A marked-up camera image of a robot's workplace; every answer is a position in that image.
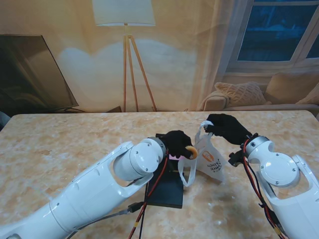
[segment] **dark window pane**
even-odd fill
[[[255,1],[317,1],[317,0],[255,0]]]
[[[313,46],[311,47],[307,58],[319,58],[319,35],[317,36]]]
[[[289,61],[317,6],[253,6],[238,60]]]

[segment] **marble table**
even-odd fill
[[[319,177],[319,122],[306,111],[227,112],[251,132],[267,136],[276,150],[299,154]],[[20,220],[45,205],[72,178],[131,140],[181,129],[192,140],[209,112],[53,114],[14,116],[0,133],[0,225]],[[238,147],[223,138],[213,144],[228,159]],[[182,209],[149,206],[143,238],[276,239],[247,176],[226,165],[218,183],[201,172],[185,188]],[[294,192],[278,192],[286,197]],[[114,211],[144,198],[144,189]],[[90,225],[75,239],[127,238],[137,213]],[[134,238],[138,238],[139,228]]]

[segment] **lamp leg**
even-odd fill
[[[123,103],[123,112],[126,112],[126,37],[123,38],[123,75],[124,75],[124,103]]]
[[[133,85],[136,112],[138,112],[139,111],[139,104],[138,104],[138,98],[136,96],[136,89],[135,89],[135,82],[134,82],[134,72],[133,72],[133,64],[132,64],[132,56],[131,56],[131,47],[130,47],[130,42],[129,42],[129,36],[125,36],[125,37],[126,37],[126,47],[128,49],[128,54],[129,54],[129,63],[130,63],[130,70],[131,70],[131,78],[132,78],[132,85]]]
[[[131,37],[131,42],[132,42],[136,57],[137,57],[137,59],[139,61],[139,65],[140,65],[140,68],[141,68],[141,71],[142,71],[142,74],[143,74],[143,77],[144,77],[144,81],[145,81],[146,87],[147,87],[147,89],[149,91],[149,95],[151,97],[151,101],[152,101],[152,104],[153,104],[154,111],[157,112],[158,110],[156,108],[155,101],[154,101],[154,98],[153,98],[153,95],[152,95],[152,92],[151,92],[151,89],[150,89],[150,86],[149,86],[149,82],[148,82],[148,79],[147,79],[145,71],[144,71],[144,67],[143,67],[142,60],[141,60],[141,57],[140,57],[140,54],[139,54],[139,51],[138,51],[138,47],[136,46],[134,37],[132,35],[130,37]]]

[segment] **white robotic arm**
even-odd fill
[[[125,142],[76,176],[51,202],[29,217],[0,228],[0,239],[64,239],[84,225],[95,222],[136,193],[153,176],[165,156],[158,138],[139,144]],[[133,181],[122,187],[113,178]]]
[[[259,136],[246,146],[248,162],[258,163],[257,176],[282,228],[289,239],[319,239],[319,182],[300,156],[292,158],[274,152],[274,143]],[[278,199],[271,185],[294,187],[303,173],[309,183],[306,192]]]

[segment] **wire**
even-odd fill
[[[147,205],[148,205],[148,203],[147,203],[147,200],[148,200],[148,197],[147,197],[148,189],[149,189],[149,183],[147,183],[147,185],[146,185],[146,187],[145,187],[144,202],[146,202],[146,206],[145,206],[145,210],[143,211],[143,214],[142,214],[142,221],[141,221],[141,228],[140,228],[140,236],[139,236],[139,239],[141,239],[141,238],[142,238],[142,230],[143,230],[143,223],[144,223],[144,215],[145,215],[146,207],[147,207]]]
[[[248,143],[249,139],[245,141],[244,143],[244,147],[243,147],[243,152],[246,153],[246,145]],[[280,239],[285,239],[285,237],[282,235],[281,231],[278,229],[277,225],[274,223],[274,221],[272,220],[271,216],[270,216],[270,209],[267,205],[267,203],[265,202],[262,194],[261,194],[261,190],[260,190],[260,187],[259,187],[259,182],[258,182],[258,178],[254,172],[254,170],[252,169],[252,167],[249,165],[249,163],[247,162],[246,160],[246,157],[244,156],[244,169],[246,171],[246,174],[248,176],[248,179],[257,195],[257,197],[259,198],[259,200],[261,201],[261,207],[264,208],[264,213],[265,213],[265,216],[266,216],[266,219],[267,221],[269,222],[269,224],[271,225],[271,227],[275,230],[275,232],[277,233],[278,237]],[[254,177],[255,177],[255,180],[256,180],[256,184],[257,184],[257,188],[256,188],[256,185],[255,185],[255,182],[254,182],[254,179],[250,173],[250,171],[253,173]]]
[[[129,212],[130,212],[130,209],[124,209],[124,210],[121,210],[121,211],[119,211],[119,212],[117,212],[117,213],[114,213],[114,214],[111,214],[111,215],[107,215],[107,216],[105,216],[105,217],[102,217],[102,218],[100,218],[100,219],[98,219],[98,220],[96,220],[96,221],[94,221],[94,222],[91,222],[91,223],[89,223],[89,224],[86,224],[86,225],[80,227],[77,231],[74,231],[74,232],[73,232],[71,235],[69,235],[66,239],[70,239],[70,238],[73,237],[79,230],[84,229],[84,228],[87,227],[88,225],[91,225],[91,224],[93,224],[93,223],[99,222],[99,221],[104,220],[104,219],[107,219],[107,218],[112,218],[112,217],[115,217],[115,216],[119,216],[119,215],[123,215],[123,214],[128,214]]]
[[[164,167],[163,167],[163,169],[161,170],[161,172],[160,172],[160,174],[159,174],[159,177],[157,178],[156,182],[154,183],[154,185],[153,185],[151,191],[148,193],[148,197],[150,197],[150,195],[153,193],[153,191],[155,190],[157,184],[159,183],[160,178],[161,178],[162,175],[164,174],[164,171],[165,171],[166,165],[167,165],[167,161],[168,161],[168,156],[169,156],[169,153],[168,153],[168,151],[166,150],[166,158],[165,158]],[[132,230],[131,230],[131,233],[130,233],[128,239],[131,239],[131,238],[132,238],[132,236],[133,236],[133,234],[134,234],[134,232],[135,232],[135,230],[136,230],[136,227],[138,226],[138,224],[139,224],[139,222],[140,222],[141,216],[142,216],[143,212],[145,211],[146,205],[147,205],[147,203],[144,202],[144,205],[143,205],[143,207],[142,207],[142,209],[141,209],[141,211],[140,211],[140,213],[139,213],[139,215],[138,215],[138,218],[137,218],[136,221],[135,221],[135,224],[134,224],[134,226],[133,226],[133,228],[132,228]]]

